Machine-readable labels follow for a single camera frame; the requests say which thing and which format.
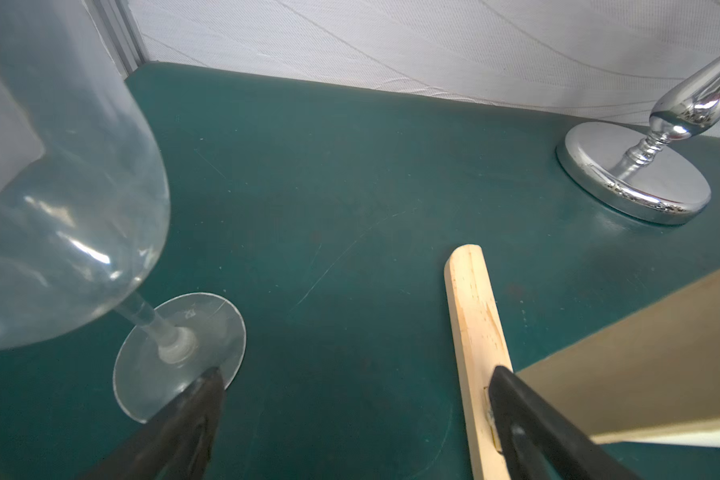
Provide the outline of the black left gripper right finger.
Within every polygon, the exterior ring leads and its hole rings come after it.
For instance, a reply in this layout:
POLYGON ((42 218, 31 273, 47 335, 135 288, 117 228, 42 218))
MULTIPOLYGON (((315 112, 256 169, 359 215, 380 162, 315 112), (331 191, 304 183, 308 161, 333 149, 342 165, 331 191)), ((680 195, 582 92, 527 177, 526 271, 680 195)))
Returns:
POLYGON ((636 479, 638 476, 504 366, 494 369, 488 398, 512 479, 636 479))

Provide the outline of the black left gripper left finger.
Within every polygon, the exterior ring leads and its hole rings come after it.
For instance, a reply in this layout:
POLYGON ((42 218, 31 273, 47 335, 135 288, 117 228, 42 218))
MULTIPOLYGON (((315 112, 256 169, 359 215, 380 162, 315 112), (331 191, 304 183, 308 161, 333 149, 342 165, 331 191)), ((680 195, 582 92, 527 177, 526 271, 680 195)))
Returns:
POLYGON ((212 367, 81 479, 201 479, 211 460, 224 386, 212 367))

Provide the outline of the clear wine glass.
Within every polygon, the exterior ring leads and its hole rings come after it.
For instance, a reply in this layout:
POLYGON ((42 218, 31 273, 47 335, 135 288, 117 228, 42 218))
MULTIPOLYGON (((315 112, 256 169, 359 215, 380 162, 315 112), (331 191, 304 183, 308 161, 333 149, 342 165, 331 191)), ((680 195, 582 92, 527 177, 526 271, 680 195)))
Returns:
POLYGON ((194 292, 138 292, 170 224, 153 133, 83 1, 0 1, 0 350, 115 311, 133 324, 113 371, 146 422, 206 370, 224 385, 246 349, 239 310, 194 292))

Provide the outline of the chrome glass holder stand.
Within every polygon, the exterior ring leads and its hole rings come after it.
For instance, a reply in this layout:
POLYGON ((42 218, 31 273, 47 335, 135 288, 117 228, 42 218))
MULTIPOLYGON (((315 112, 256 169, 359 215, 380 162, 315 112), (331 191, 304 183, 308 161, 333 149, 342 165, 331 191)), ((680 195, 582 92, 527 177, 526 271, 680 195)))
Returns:
POLYGON ((702 173, 670 143, 690 139, 720 120, 720 56, 654 105, 649 130, 585 122, 556 147, 565 172, 587 193, 634 218, 682 225, 711 199, 702 173))

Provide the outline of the wooden drying rack frame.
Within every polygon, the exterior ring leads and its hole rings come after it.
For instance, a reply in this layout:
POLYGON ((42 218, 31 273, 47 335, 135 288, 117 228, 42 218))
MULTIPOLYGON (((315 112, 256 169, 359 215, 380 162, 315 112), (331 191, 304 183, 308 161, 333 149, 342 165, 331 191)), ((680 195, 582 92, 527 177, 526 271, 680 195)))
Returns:
POLYGON ((603 449, 720 447, 720 270, 519 371, 482 250, 458 247, 445 288, 473 475, 510 479, 488 386, 504 366, 603 449))

